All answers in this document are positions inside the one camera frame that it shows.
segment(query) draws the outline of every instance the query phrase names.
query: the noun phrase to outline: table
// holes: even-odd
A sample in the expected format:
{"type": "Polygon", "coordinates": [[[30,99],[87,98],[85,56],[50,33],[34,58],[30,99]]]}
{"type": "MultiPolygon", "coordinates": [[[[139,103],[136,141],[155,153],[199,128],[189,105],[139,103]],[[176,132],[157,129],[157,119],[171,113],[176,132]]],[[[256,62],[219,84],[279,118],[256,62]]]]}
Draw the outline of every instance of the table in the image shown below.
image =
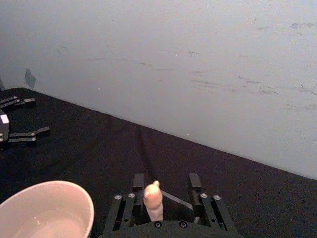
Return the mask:
{"type": "MultiPolygon", "coordinates": [[[[189,201],[188,174],[220,195],[245,237],[317,236],[317,181],[221,152],[25,88],[0,99],[34,97],[36,107],[8,113],[11,132],[49,126],[37,146],[0,151],[0,203],[51,180],[82,186],[95,207],[92,238],[102,233],[112,196],[128,193],[136,173],[189,201]]],[[[165,218],[171,216],[164,211],[165,218]]]]}

